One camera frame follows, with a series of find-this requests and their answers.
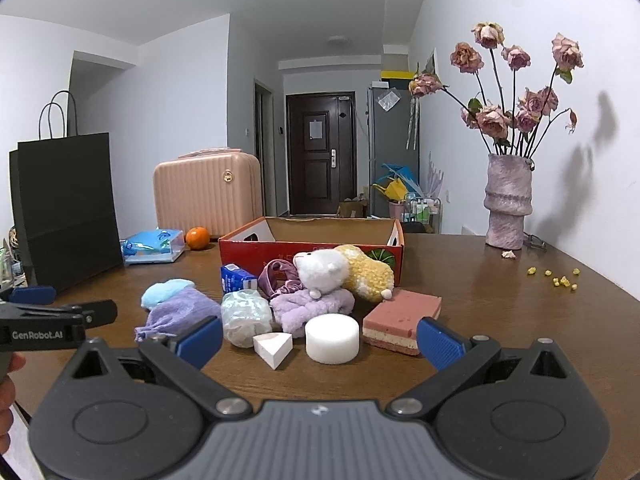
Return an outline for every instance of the plush toy head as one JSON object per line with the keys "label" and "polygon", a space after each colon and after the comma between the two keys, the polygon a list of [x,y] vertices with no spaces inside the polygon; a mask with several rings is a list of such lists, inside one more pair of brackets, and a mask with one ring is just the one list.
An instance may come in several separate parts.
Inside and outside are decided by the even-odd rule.
{"label": "plush toy head", "polygon": [[293,257],[300,282],[317,300],[323,294],[342,286],[349,276],[347,259],[335,249],[318,249],[312,253],[298,253]]}
{"label": "plush toy head", "polygon": [[349,277],[342,284],[353,294],[371,303],[390,300],[394,290],[394,272],[386,263],[372,260],[353,245],[335,248],[349,261]]}

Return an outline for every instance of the red cardboard box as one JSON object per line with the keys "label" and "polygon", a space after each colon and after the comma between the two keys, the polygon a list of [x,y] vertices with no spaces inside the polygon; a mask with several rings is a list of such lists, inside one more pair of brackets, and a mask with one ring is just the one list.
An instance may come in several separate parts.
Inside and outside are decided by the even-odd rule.
{"label": "red cardboard box", "polygon": [[297,253],[352,244],[365,253],[384,249],[395,257],[400,283],[404,237],[396,219],[261,217],[218,239],[222,264],[259,276],[271,260],[293,261]]}

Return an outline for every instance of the white plush toy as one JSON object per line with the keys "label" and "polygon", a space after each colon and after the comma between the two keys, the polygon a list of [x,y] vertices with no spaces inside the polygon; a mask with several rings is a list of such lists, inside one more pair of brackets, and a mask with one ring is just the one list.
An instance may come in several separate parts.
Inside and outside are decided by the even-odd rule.
{"label": "white plush toy", "polygon": [[349,277],[349,261],[335,249],[298,253],[293,257],[293,264],[300,282],[314,300],[339,288]]}

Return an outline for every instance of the white triangular sponge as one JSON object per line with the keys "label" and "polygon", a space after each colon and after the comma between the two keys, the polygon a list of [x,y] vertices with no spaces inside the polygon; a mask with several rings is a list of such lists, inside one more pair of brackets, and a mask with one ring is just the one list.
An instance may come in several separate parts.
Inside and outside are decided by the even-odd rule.
{"label": "white triangular sponge", "polygon": [[276,369],[293,348],[291,334],[271,332],[254,336],[254,350],[272,368]]}

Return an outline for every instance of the yellow fuzzy plush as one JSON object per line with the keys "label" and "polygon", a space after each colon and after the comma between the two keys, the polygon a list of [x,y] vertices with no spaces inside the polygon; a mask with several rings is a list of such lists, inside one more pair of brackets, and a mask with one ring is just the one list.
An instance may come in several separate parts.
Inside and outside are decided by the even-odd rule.
{"label": "yellow fuzzy plush", "polygon": [[369,258],[354,245],[335,248],[349,261],[349,277],[344,288],[371,303],[390,300],[394,290],[394,272],[386,263]]}

